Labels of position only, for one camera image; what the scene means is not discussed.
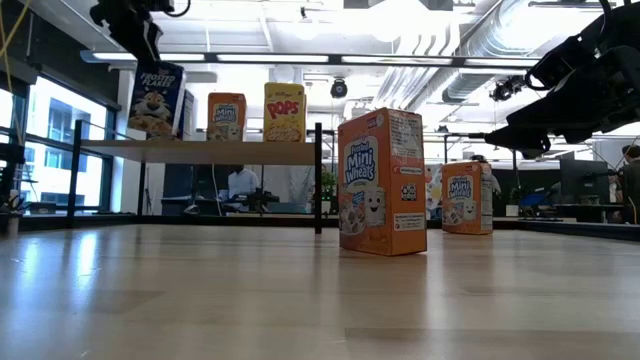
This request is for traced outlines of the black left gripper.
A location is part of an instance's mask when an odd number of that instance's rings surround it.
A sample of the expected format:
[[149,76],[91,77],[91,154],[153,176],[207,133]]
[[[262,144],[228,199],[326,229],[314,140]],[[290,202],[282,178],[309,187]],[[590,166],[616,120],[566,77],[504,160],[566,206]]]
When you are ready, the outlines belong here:
[[175,17],[174,0],[97,0],[89,15],[100,26],[122,21],[142,22],[121,25],[117,30],[117,41],[139,62],[153,63],[160,60],[157,44],[163,32],[150,22],[152,12]]

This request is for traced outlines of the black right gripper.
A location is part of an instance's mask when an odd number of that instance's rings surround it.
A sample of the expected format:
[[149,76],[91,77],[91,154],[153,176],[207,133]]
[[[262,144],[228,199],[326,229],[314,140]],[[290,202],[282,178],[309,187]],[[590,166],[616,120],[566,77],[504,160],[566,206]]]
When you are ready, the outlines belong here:
[[485,142],[520,152],[531,160],[550,150],[549,134],[576,143],[598,132],[601,90],[593,88],[589,72],[608,27],[609,9],[605,8],[578,34],[550,50],[538,63],[538,80],[547,95],[508,115],[507,125],[485,134]]

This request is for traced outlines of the orange Mini Wheats cereal box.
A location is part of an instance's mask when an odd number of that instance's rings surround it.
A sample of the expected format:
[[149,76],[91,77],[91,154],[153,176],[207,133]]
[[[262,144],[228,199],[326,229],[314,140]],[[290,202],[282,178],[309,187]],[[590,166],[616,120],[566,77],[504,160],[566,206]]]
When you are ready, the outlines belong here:
[[208,95],[208,141],[242,141],[247,104],[244,94],[210,93]]
[[341,124],[337,135],[340,247],[384,256],[426,251],[421,116],[381,108]]
[[478,161],[442,167],[442,229],[448,233],[488,235],[493,232],[491,166]]

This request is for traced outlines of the yellow Corn Pops cereal box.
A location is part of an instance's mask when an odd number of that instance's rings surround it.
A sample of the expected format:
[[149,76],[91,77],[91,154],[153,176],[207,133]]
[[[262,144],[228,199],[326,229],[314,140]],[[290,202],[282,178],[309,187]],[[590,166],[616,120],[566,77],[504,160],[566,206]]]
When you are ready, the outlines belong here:
[[294,83],[268,82],[264,85],[263,140],[265,142],[305,141],[306,95]]

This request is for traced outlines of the black ceiling spotlight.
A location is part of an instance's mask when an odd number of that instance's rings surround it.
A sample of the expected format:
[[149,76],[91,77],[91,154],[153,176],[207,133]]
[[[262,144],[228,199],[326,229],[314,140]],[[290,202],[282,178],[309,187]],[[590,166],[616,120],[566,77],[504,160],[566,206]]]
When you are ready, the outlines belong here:
[[523,75],[508,76],[496,82],[495,88],[489,93],[489,97],[495,102],[507,101],[525,87],[526,82]]

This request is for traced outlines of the black computer monitor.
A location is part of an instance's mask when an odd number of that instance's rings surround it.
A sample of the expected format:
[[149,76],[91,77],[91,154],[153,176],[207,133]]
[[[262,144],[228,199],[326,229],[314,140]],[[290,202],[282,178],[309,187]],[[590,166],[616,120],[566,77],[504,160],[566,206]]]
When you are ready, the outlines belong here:
[[609,199],[608,166],[605,162],[561,159],[560,183],[564,196]]

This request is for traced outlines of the blue chair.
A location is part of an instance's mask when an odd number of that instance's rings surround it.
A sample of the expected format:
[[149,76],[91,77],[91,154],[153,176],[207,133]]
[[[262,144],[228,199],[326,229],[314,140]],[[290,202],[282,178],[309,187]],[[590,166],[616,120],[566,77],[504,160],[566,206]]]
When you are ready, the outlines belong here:
[[521,207],[548,206],[552,204],[553,201],[545,193],[524,195],[519,202]]

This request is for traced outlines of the leafy green potted plant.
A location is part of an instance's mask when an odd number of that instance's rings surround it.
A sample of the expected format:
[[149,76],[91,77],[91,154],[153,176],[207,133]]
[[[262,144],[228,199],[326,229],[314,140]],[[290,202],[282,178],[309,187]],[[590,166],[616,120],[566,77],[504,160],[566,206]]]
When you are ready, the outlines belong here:
[[335,212],[337,205],[337,177],[336,174],[323,169],[321,173],[321,211],[330,215]]

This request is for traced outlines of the small potted plant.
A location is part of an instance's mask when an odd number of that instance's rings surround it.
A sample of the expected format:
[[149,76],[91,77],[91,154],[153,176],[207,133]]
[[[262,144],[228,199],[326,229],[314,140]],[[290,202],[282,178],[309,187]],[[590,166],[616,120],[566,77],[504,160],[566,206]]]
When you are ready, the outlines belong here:
[[0,205],[0,239],[8,239],[17,235],[23,214],[23,210],[8,203]]

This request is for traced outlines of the wooden shelf with black frame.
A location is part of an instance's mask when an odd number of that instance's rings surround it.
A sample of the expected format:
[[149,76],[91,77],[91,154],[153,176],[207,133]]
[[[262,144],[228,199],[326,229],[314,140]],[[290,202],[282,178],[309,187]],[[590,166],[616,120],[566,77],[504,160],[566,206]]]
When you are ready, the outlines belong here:
[[146,166],[155,164],[188,165],[261,165],[261,166],[312,166],[315,177],[314,217],[302,220],[303,226],[312,226],[316,234],[323,230],[322,219],[322,138],[320,122],[313,129],[312,143],[290,142],[207,142],[207,141],[147,141],[126,138],[119,140],[84,140],[82,128],[85,122],[74,124],[72,165],[68,191],[66,226],[72,228],[76,213],[77,181],[80,155],[108,155],[140,164],[137,210],[134,224],[159,224],[159,219],[143,213]]

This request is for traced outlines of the black metal table frame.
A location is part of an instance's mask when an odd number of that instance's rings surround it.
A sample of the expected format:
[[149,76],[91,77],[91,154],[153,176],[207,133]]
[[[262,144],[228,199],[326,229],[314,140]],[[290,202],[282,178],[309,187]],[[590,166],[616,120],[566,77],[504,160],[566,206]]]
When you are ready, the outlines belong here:
[[[316,221],[313,216],[201,217],[109,214],[74,216],[71,221],[68,221],[65,216],[61,215],[22,216],[18,219],[18,230],[21,232],[29,232],[139,224],[316,228]],[[493,222],[493,230],[533,231],[640,243],[640,225],[507,219],[495,220]]]

